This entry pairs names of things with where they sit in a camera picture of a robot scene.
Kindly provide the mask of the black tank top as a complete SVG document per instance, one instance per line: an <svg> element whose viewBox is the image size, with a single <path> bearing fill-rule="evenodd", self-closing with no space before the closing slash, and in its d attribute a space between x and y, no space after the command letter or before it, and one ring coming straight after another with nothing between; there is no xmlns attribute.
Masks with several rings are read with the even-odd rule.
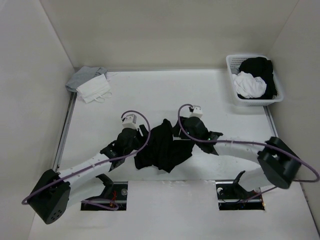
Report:
<svg viewBox="0 0 320 240"><path fill-rule="evenodd" d="M150 131L147 146L134 157L135 167L140 170L154 166L170 173L192 156L194 145L190 140L174 140L172 124L164 119Z"/></svg>

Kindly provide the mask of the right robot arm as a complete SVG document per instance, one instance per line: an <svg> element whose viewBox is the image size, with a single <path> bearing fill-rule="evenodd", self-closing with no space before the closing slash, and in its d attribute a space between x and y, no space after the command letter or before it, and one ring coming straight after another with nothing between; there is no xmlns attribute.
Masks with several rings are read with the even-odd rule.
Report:
<svg viewBox="0 0 320 240"><path fill-rule="evenodd" d="M232 184L223 187L223 197L239 201L254 198L254 190L261 187L288 189L301 167L298 156L278 137L266 142L225 139L223 133L209 131L197 116L179 117L180 138L192 140L204 153L231 156L259 165L255 170L242 170Z"/></svg>

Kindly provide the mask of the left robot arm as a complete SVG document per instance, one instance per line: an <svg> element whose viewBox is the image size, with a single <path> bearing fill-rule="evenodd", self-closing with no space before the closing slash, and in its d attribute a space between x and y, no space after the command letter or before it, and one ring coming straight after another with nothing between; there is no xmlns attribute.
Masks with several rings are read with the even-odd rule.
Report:
<svg viewBox="0 0 320 240"><path fill-rule="evenodd" d="M112 181L106 175L121 166L126 158L141 151L150 139L150 129L124 128L117 139L94 157L59 172L45 171L26 203L47 225L57 221L75 203L112 195Z"/></svg>

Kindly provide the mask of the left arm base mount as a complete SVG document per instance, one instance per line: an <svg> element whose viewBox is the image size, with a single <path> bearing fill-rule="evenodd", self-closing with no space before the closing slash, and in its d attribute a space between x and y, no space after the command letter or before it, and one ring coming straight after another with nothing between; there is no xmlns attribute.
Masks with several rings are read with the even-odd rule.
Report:
<svg viewBox="0 0 320 240"><path fill-rule="evenodd" d="M98 175L96 180L103 184L103 189L99 195L92 196L86 201L93 202L89 204L81 203L81 211L126 211L128 197L128 182L113 182L105 174Z"/></svg>

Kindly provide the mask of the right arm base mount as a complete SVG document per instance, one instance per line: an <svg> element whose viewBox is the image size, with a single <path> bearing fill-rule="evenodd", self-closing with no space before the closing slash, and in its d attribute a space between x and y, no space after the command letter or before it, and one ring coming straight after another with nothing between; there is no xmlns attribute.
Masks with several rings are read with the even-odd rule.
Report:
<svg viewBox="0 0 320 240"><path fill-rule="evenodd" d="M265 210L262 196L255 190L246 191L239 185L239 181L245 171L241 171L236 178L231 181L217 182L216 193L218 199L218 208L220 211L244 211L244 210Z"/></svg>

